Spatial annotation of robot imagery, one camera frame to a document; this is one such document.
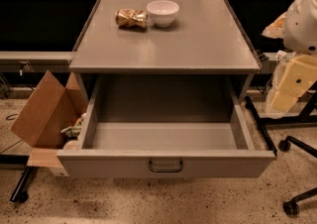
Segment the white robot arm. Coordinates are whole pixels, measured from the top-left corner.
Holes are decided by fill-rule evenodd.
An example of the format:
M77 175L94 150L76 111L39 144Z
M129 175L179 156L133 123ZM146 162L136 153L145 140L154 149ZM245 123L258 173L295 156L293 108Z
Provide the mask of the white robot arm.
M271 118L286 114L317 81L317 0L294 0L285 13L283 44L295 52L275 68L266 97Z

